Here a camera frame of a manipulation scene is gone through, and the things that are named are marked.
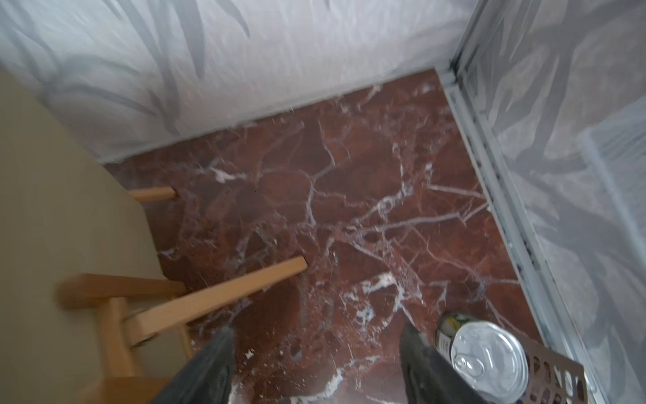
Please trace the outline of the wooden board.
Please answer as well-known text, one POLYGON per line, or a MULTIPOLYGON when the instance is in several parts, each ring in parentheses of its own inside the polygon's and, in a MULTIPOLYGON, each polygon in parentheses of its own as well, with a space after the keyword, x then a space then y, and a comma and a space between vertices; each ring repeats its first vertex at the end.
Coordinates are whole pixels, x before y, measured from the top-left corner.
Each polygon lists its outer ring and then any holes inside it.
POLYGON ((1 400, 147 403, 187 361, 185 331, 129 349, 164 278, 142 204, 1 74, 1 400))

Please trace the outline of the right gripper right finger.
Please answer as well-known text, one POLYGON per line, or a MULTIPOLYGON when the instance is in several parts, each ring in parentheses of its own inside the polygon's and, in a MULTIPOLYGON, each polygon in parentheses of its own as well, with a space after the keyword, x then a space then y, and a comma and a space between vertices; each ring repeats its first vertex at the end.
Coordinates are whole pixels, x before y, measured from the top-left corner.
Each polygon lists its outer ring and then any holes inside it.
POLYGON ((400 336, 400 364, 408 403, 486 404, 411 323, 400 336))

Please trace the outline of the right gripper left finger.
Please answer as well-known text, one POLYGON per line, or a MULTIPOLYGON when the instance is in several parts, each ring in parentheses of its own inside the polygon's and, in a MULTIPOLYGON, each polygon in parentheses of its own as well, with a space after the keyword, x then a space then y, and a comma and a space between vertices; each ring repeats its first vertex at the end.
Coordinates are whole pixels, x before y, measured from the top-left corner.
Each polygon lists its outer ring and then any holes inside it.
POLYGON ((236 333, 218 328, 210 342, 150 400, 158 403, 229 402, 236 368, 236 333))

